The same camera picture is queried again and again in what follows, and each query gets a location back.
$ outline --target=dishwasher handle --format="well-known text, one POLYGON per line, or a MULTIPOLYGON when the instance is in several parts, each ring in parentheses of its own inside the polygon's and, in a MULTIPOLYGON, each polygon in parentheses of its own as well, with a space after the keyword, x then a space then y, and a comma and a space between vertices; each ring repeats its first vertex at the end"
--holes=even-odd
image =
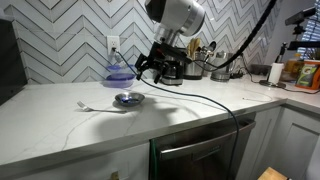
MULTIPOLYGON (((248 122, 247 125, 245 125, 239 129, 239 134, 251 131, 255 127, 255 125, 256 125, 255 121, 248 122)), ((199 152, 202 150, 210 149, 210 148, 213 148, 214 146, 223 144, 225 141, 228 141, 236 133, 237 133, 237 131, 232 131, 232 132, 224 134, 222 136, 219 136, 219 137, 216 137, 216 138, 213 138, 210 140, 202 141, 199 143, 190 144, 187 146, 182 146, 182 147, 178 147, 178 148, 174 148, 174 149, 162 150, 162 151, 160 151, 159 157, 160 157, 161 161, 164 161, 164 160, 169 160, 169 159, 174 159, 177 157, 189 155, 194 152, 199 152)))

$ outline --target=small bowl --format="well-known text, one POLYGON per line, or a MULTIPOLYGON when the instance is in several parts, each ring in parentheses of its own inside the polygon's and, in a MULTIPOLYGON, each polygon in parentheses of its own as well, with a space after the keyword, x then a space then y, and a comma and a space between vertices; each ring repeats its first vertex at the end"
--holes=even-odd
POLYGON ((116 95, 116 101, 124 107, 133 107, 139 105, 144 100, 144 95, 134 92, 124 92, 116 95))

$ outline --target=white countertop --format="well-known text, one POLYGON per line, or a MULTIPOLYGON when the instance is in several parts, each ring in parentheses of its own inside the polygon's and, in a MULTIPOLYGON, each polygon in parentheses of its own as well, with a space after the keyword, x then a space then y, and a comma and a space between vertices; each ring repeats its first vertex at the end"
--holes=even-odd
MULTIPOLYGON (((228 83, 205 77, 200 81, 184 80, 179 87, 157 86, 209 97, 236 114, 285 103, 320 112, 320 94, 293 93, 261 86, 252 83, 249 77, 228 83)), ((287 88, 308 91, 292 84, 287 88)), ((156 90, 141 81, 135 81, 126 89, 107 88, 100 82, 27 85, 0 106, 0 174, 1 167, 26 163, 36 157, 55 155, 55 159, 48 163, 54 164, 65 159, 61 153, 69 153, 72 159, 80 156, 79 152, 93 154, 125 147, 125 144, 129 146, 228 117, 230 115, 225 110, 207 100, 156 90), (136 107, 119 107, 114 101, 115 95, 128 90, 142 93, 146 99, 136 107), (82 112, 76 104, 79 100, 92 108, 127 109, 129 113, 82 112)))

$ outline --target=fork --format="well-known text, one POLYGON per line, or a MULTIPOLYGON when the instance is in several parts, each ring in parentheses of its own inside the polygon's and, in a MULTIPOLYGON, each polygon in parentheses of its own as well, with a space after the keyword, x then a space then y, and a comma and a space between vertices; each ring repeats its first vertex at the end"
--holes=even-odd
POLYGON ((85 112, 91 112, 91 111, 99 111, 99 112, 111 112, 111 113, 120 113, 120 114, 124 114, 127 111, 112 111, 112 110, 97 110, 97 109, 92 109, 88 106, 86 106, 85 104, 83 104, 83 102, 78 101, 77 104, 81 107, 81 109, 85 112))

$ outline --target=paper towel roll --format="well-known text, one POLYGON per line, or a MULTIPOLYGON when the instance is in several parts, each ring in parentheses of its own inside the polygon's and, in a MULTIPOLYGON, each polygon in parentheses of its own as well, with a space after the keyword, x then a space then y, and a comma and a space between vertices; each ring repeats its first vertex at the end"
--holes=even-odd
POLYGON ((283 69, 283 63, 273 63, 268 81, 277 84, 283 69))

